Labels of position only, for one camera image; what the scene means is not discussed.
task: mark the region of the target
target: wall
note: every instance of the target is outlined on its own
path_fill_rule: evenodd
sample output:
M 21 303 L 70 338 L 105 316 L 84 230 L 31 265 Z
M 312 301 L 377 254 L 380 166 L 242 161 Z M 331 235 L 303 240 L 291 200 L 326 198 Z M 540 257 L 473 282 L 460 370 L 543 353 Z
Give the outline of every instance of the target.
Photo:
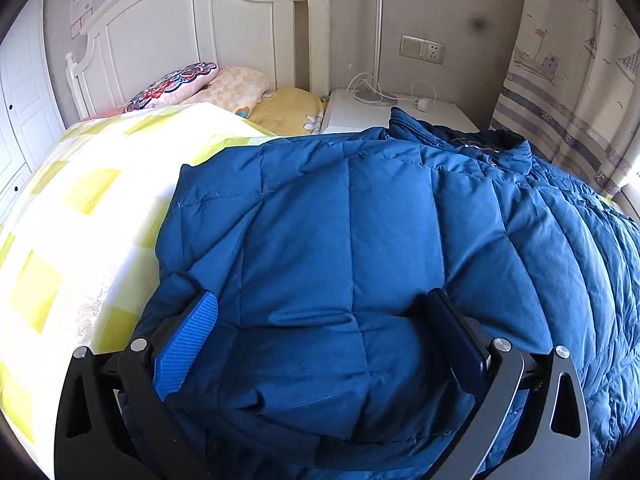
M 86 38 L 71 40 L 70 0 L 45 0 L 45 42 L 51 79 L 65 124 L 78 120 L 68 89 L 65 54 L 82 59 Z M 94 0 L 94 9 L 105 0 Z M 428 80 L 438 98 L 457 104 L 479 127 L 488 125 L 511 59 L 524 0 L 385 0 L 381 85 L 408 94 Z M 373 58 L 375 0 L 332 0 L 331 85 L 345 88 Z M 447 45 L 442 66 L 401 57 L 401 34 Z M 416 87 L 417 92 L 428 92 Z

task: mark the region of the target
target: yellow and white checkered blanket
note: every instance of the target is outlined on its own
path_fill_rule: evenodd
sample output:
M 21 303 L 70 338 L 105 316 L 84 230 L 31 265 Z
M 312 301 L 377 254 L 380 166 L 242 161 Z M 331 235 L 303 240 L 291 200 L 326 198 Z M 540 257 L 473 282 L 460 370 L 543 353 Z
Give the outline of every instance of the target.
M 18 197 L 0 232 L 0 408 L 50 478 L 72 351 L 126 345 L 181 165 L 273 136 L 257 128 L 211 104 L 76 124 Z

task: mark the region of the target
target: white nightstand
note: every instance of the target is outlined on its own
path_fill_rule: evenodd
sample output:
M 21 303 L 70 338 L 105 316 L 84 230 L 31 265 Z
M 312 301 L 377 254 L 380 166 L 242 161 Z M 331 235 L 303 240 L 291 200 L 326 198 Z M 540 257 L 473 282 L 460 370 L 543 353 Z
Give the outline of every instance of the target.
M 476 132 L 475 124 L 460 111 L 456 105 L 442 101 L 431 101 L 429 110 L 421 112 L 416 102 L 398 101 L 401 108 L 409 115 L 428 123 L 448 126 L 461 132 Z M 322 134 L 344 134 L 361 132 L 372 126 L 389 126 L 391 107 L 372 106 L 361 103 L 347 94 L 346 90 L 334 90 L 322 121 Z

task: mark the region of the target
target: wall outlet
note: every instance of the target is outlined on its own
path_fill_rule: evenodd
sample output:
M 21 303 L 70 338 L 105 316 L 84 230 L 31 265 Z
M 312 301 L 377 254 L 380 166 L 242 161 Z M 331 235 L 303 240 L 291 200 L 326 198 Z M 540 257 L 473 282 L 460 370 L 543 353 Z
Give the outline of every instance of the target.
M 422 59 L 439 65 L 444 61 L 445 46 L 435 41 L 424 40 L 424 48 L 422 50 Z
M 414 57 L 415 59 L 439 65 L 444 61 L 445 48 L 442 43 L 414 38 L 405 34 L 402 35 L 400 40 L 400 56 Z

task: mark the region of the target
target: headboard panel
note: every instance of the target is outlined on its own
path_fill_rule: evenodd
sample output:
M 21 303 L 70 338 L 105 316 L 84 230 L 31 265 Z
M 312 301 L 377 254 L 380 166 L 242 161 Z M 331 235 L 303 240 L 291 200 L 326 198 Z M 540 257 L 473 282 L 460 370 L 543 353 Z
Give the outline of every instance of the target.
M 67 54 L 81 119 L 125 105 L 164 74 L 197 61 L 263 71 L 296 84 L 294 3 L 305 0 L 108 0 L 83 28 L 87 52 Z M 329 92 L 329 0 L 308 1 L 311 91 Z

